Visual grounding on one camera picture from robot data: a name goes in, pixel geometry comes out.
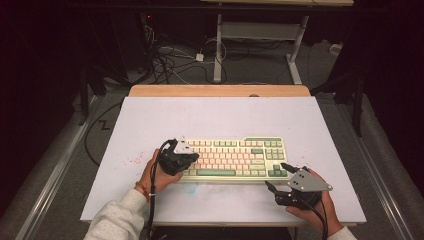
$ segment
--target space bar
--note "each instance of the space bar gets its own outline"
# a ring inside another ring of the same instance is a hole
[[[197,170],[197,176],[235,176],[235,170]]]

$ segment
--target table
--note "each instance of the table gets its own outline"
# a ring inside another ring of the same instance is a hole
[[[261,97],[247,97],[252,94]],[[275,113],[256,114],[258,109]],[[311,167],[333,185],[331,195],[340,221],[348,225],[366,221],[319,106],[307,88],[251,85],[134,86],[122,105],[81,220],[90,221],[107,201],[119,200],[140,178],[154,149],[183,134],[187,138],[282,136],[290,164]],[[154,224],[305,223],[285,213],[265,184],[177,183],[157,194]]]
[[[244,4],[278,4],[278,5],[302,5],[302,6],[330,6],[342,7],[352,6],[353,0],[202,0],[206,2],[244,3]],[[296,56],[302,43],[303,34],[309,16],[303,16],[300,24],[275,24],[275,23],[252,23],[252,22],[224,22],[222,14],[218,14],[216,34],[216,56],[214,65],[214,78],[216,83],[221,82],[222,38],[248,38],[248,39],[270,39],[270,40],[294,40],[291,54],[286,55],[288,68],[293,83],[302,84],[296,67]]]

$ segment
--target gray carpet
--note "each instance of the gray carpet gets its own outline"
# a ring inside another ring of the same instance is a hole
[[[229,45],[227,60],[224,62],[227,74],[225,84],[292,84],[287,64],[282,60],[284,55],[290,51],[290,46],[288,43],[283,43],[278,46],[278,50],[252,48],[252,52],[246,57],[246,51],[243,51],[242,46]],[[329,47],[329,43],[323,42],[314,45],[312,48],[302,46],[300,49],[296,63],[303,83],[309,88],[324,83],[330,73],[336,57],[328,54]],[[198,50],[183,46],[178,47],[178,49],[189,53],[191,56],[198,52]],[[173,59],[176,65],[190,61],[181,58]],[[212,79],[211,65],[196,65],[205,66],[208,79]],[[176,68],[174,71],[178,72],[183,69],[184,67]],[[136,78],[137,75],[133,72],[132,78]],[[207,84],[204,70],[199,67],[181,72],[179,77],[188,83]],[[180,78],[174,75],[169,79],[169,82],[170,84],[185,84]],[[106,82],[108,83],[108,93],[101,99],[99,109],[93,113],[95,116],[92,119],[100,116],[109,107],[120,103],[128,93],[127,89],[116,87],[110,80]],[[152,82],[154,82],[153,77],[143,84]],[[344,118],[343,111],[349,112],[350,106],[334,104],[331,94],[319,94],[317,99],[367,217],[367,223],[352,227],[351,231],[358,239],[399,239],[396,229],[393,228],[386,213],[385,206],[382,204],[381,196],[372,184],[372,175],[367,170],[363,150],[358,147],[358,138],[352,133],[350,125]],[[87,135],[87,147],[93,159],[97,162],[101,161],[118,114],[119,106],[111,109],[100,118],[106,120],[105,126],[102,126],[103,123],[95,122]],[[14,239],[17,236],[55,167],[57,159],[67,149],[70,140],[75,135],[79,119],[80,114],[76,112],[75,117],[63,129],[56,141],[52,143],[50,149],[20,189],[12,205],[0,221],[0,239]],[[422,239],[424,236],[422,227],[424,222],[420,218],[424,214],[422,196],[390,147],[366,98],[364,99],[361,124],[363,137],[359,140],[366,145],[368,153],[376,160],[389,193],[393,195],[396,206],[399,207],[399,211],[411,230],[411,239]],[[44,220],[35,233],[35,239],[82,239],[84,237],[88,224],[79,221],[79,218],[96,172],[97,166],[88,157],[84,148],[84,141],[82,141],[72,157],[70,168],[44,216]],[[299,229],[298,239],[320,239],[320,236],[310,227],[302,227]]]

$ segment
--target forearm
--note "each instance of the forearm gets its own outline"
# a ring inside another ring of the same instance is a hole
[[[94,217],[85,239],[139,239],[146,202],[143,194],[131,189],[121,201],[107,203]]]

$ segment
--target table leg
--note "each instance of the table leg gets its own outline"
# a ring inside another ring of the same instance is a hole
[[[221,82],[221,64],[222,64],[222,52],[221,52],[221,40],[222,40],[222,14],[218,14],[217,28],[216,28],[216,54],[215,54],[215,67],[213,71],[213,81],[215,83]]]
[[[302,43],[303,34],[306,30],[306,24],[308,23],[309,16],[304,16],[302,18],[302,22],[297,30],[296,39],[293,46],[293,52],[292,54],[287,54],[287,64],[289,65],[290,73],[292,75],[293,83],[294,84],[302,84],[302,81],[300,80],[299,72],[297,71],[296,67],[296,56],[300,48],[300,44]]]

